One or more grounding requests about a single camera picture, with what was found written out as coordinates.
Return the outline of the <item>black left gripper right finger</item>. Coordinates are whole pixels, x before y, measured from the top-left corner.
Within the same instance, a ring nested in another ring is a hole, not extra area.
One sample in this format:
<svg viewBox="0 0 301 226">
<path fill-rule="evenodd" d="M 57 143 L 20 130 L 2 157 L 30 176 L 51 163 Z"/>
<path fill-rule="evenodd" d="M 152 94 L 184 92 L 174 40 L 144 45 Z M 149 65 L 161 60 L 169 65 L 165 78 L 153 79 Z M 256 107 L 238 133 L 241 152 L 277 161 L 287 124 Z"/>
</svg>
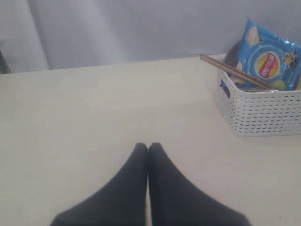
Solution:
<svg viewBox="0 0 301 226">
<path fill-rule="evenodd" d="M 245 226 L 247 218 L 193 185 L 160 143 L 148 150 L 151 219 L 154 226 Z"/>
</svg>

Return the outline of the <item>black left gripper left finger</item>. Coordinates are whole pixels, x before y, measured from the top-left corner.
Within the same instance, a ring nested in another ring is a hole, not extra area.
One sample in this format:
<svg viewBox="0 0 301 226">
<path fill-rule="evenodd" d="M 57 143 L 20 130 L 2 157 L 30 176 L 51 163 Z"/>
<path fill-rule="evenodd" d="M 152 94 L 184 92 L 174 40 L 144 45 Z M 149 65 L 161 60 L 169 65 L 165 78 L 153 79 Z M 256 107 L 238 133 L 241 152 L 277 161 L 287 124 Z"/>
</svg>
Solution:
<svg viewBox="0 0 301 226">
<path fill-rule="evenodd" d="M 147 146 L 137 143 L 117 174 L 99 191 L 58 214 L 53 226 L 144 226 Z"/>
</svg>

